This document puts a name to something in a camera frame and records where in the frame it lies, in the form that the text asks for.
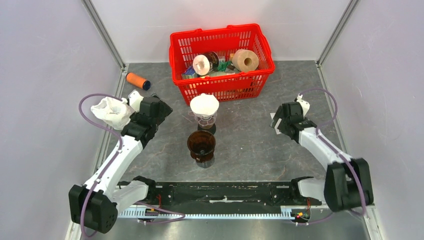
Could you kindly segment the clear glass coffee dripper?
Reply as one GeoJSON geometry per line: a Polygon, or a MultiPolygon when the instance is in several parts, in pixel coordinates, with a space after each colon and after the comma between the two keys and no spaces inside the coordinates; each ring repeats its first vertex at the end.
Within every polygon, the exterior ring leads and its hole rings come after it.
{"type": "Polygon", "coordinates": [[[196,122],[197,122],[197,124],[198,124],[198,119],[199,119],[199,118],[203,118],[203,119],[215,118],[215,121],[216,121],[216,119],[217,119],[217,115],[218,115],[218,112],[216,111],[216,112],[214,112],[213,114],[210,114],[210,115],[204,115],[204,114],[198,114],[198,113],[195,113],[195,112],[193,112],[193,111],[190,111],[188,114],[189,114],[191,117],[194,117],[195,121],[196,121],[196,122]]]}

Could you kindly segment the white paper coffee filter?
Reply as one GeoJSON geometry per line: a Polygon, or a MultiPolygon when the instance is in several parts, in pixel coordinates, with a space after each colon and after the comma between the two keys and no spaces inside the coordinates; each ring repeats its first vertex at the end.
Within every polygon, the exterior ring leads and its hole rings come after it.
{"type": "Polygon", "coordinates": [[[273,127],[273,129],[275,130],[275,133],[277,135],[280,135],[281,132],[278,129],[278,127],[279,127],[279,124],[281,122],[281,119],[278,116],[277,117],[275,117],[275,116],[276,116],[276,113],[275,112],[270,113],[270,117],[271,117],[271,124],[270,124],[270,126],[273,127]]]}
{"type": "Polygon", "coordinates": [[[219,109],[220,102],[214,95],[201,93],[190,101],[190,109],[195,115],[212,116],[219,109]]]}

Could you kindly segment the brown plastic coffee dripper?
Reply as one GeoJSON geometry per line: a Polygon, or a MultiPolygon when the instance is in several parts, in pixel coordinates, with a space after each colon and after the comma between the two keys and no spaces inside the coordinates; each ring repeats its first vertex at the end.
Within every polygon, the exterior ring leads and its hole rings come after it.
{"type": "Polygon", "coordinates": [[[216,138],[206,130],[197,130],[187,139],[190,156],[196,163],[206,163],[214,157],[216,138]]]}

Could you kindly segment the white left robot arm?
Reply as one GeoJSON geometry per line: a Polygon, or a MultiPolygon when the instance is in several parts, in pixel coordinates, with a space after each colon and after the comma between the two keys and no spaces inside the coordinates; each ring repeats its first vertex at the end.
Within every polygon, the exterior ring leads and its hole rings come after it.
{"type": "Polygon", "coordinates": [[[123,174],[154,138],[159,125],[172,113],[172,108],[157,94],[143,97],[138,92],[128,98],[102,93],[102,99],[90,111],[104,124],[88,118],[82,110],[83,103],[94,94],[85,96],[78,105],[81,116],[90,124],[108,131],[118,141],[110,155],[97,171],[82,185],[74,185],[68,193],[71,220],[86,229],[105,234],[115,224],[119,213],[132,204],[142,201],[152,204],[157,191],[141,177],[117,190],[123,174]]]}

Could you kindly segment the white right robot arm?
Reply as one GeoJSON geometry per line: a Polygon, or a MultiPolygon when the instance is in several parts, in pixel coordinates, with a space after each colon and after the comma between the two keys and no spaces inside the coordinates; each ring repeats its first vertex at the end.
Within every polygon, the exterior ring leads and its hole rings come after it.
{"type": "Polygon", "coordinates": [[[295,180],[289,200],[300,205],[308,198],[324,202],[333,212],[374,204],[370,167],[363,158],[353,158],[330,142],[306,117],[308,103],[292,101],[280,105],[270,126],[307,149],[323,166],[324,180],[306,177],[295,180]]]}

